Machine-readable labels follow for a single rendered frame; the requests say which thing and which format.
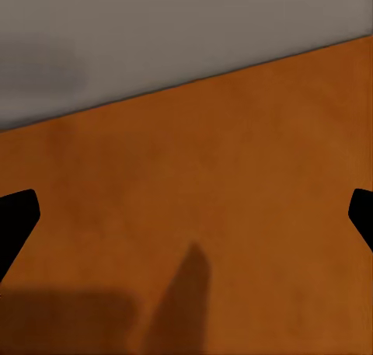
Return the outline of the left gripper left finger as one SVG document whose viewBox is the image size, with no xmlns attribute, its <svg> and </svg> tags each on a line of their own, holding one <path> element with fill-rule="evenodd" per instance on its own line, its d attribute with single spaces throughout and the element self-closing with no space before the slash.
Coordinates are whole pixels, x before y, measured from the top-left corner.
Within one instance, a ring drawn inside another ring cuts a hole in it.
<svg viewBox="0 0 373 355">
<path fill-rule="evenodd" d="M 0 197 L 0 283 L 39 219 L 33 189 Z"/>
</svg>

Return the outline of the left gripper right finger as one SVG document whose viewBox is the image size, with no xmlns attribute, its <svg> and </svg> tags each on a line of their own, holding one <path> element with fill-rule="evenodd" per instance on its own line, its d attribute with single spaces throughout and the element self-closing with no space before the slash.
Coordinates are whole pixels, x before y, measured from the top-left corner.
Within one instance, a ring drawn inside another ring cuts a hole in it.
<svg viewBox="0 0 373 355">
<path fill-rule="evenodd" d="M 355 189 L 348 216 L 373 251 L 373 192 Z"/>
</svg>

